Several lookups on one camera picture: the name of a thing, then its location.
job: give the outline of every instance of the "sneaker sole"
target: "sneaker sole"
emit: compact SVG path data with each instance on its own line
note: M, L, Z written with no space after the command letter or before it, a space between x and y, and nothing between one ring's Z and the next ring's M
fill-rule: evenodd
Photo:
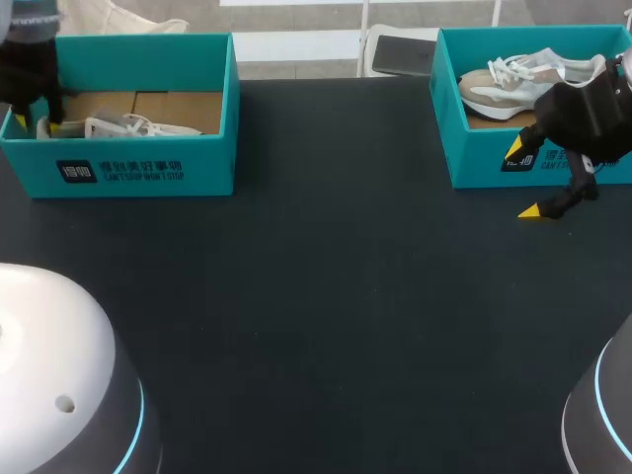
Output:
M492 119L494 121L506 121L520 112L531 110L531 107L527 106L499 109L496 107L482 106L481 104L476 104L475 102L468 101L467 99L461 99L463 100L463 104L473 110L476 114L482 116L483 119Z

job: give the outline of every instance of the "gray sneaker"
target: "gray sneaker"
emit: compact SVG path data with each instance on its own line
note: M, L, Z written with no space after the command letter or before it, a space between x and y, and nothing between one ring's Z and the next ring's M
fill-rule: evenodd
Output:
M549 47L530 55L488 61L488 69L461 76L463 103L478 115L507 120L533 110L535 101L558 82L584 87L605 70L605 57L588 61L565 59Z

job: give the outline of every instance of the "white sneaker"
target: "white sneaker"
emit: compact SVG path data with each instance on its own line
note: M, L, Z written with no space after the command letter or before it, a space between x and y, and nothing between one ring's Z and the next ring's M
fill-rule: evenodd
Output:
M101 138L122 136L184 136L202 135L201 131L185 126L152 123L147 118L134 114L116 116L107 110L98 111L93 117L82 121L65 121L53 131L48 118L38 121L38 140L52 138Z
M565 59L549 47L530 55L498 58L488 69L468 72L458 84L463 103L487 119L507 120L533 110L535 101L558 82L584 87L605 70L605 57Z
M136 114L117 117L107 112L96 113L86 119L86 138L122 136L180 136L202 135L201 131L185 126L153 123Z

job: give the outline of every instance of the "chair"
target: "chair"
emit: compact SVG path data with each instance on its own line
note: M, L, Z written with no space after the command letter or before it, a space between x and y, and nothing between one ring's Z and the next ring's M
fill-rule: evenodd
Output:
M494 14L492 17L492 27L497 27L501 16L501 5L503 0L495 0ZM413 38L416 40L436 41L438 28L395 28L386 25L373 25L368 27L368 7L370 0L363 0L362 3L362 20L359 37L359 56L357 59L356 77L387 77L389 74L383 74L373 70L373 58L375 57L375 48L377 41L382 35L399 38Z
M169 20L154 23L111 0L58 0L59 10L65 15L61 35L143 35L186 33L189 23Z

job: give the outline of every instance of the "black table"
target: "black table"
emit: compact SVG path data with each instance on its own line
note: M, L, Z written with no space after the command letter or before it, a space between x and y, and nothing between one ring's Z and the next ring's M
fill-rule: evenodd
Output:
M632 190L450 187L425 80L243 83L230 198L30 201L0 261L104 306L163 474L566 472L564 402L632 309Z

